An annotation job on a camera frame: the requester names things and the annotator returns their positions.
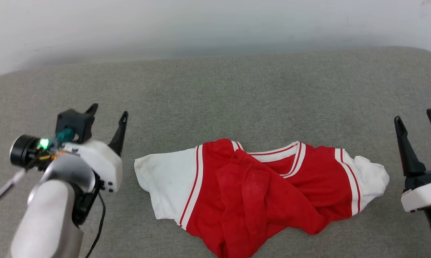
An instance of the camera lens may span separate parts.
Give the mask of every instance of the camera lens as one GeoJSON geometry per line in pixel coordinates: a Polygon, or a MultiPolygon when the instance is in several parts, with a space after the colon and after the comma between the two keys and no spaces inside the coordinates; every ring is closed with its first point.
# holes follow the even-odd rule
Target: camera lens
{"type": "Polygon", "coordinates": [[[10,163],[26,168],[26,165],[34,158],[39,138],[30,135],[22,135],[16,139],[10,149],[10,163]]]}

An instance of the green led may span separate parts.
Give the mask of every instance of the green led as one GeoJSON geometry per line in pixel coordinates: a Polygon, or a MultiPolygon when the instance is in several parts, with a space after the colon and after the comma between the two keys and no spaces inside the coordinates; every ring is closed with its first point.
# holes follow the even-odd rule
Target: green led
{"type": "Polygon", "coordinates": [[[46,150],[48,148],[48,144],[50,143],[50,141],[46,138],[42,138],[39,141],[39,145],[40,147],[42,147],[42,149],[46,150]]]}

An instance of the white wall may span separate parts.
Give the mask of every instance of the white wall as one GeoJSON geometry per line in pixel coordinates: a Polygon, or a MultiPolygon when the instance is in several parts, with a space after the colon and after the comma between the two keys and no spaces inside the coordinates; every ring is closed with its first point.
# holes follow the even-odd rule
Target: white wall
{"type": "Polygon", "coordinates": [[[0,75],[52,64],[391,45],[431,51],[431,0],[0,0],[0,75]]]}

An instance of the gray fabric surface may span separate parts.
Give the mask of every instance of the gray fabric surface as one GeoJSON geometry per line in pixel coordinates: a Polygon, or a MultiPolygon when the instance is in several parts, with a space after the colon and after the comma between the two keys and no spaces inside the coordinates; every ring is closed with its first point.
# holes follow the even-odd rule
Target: gray fabric surface
{"type": "MultiPolygon", "coordinates": [[[[155,220],[133,162],[227,137],[249,152],[295,140],[346,148],[381,163],[391,181],[361,214],[314,236],[286,229],[255,257],[426,257],[431,233],[422,212],[400,203],[404,178],[393,119],[400,114],[418,157],[431,168],[431,53],[384,47],[238,57],[199,57],[48,67],[0,77],[0,187],[16,171],[8,152],[21,134],[51,137],[56,115],[100,104],[93,135],[107,142],[130,113],[119,193],[104,192],[104,229],[93,257],[213,257],[174,221],[155,220]]],[[[0,203],[0,257],[8,249],[39,173],[0,203]]],[[[96,200],[81,257],[101,217],[96,200]]]]}

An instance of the red and white jersey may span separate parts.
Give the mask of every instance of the red and white jersey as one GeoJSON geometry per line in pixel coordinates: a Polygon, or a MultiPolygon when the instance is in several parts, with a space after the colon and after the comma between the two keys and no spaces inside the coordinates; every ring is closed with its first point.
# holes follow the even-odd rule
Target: red and white jersey
{"type": "Polygon", "coordinates": [[[135,160],[157,219],[174,219],[219,257],[250,257],[285,227],[317,234],[383,194],[389,176],[343,149],[294,142],[246,153],[220,139],[135,160]]]}

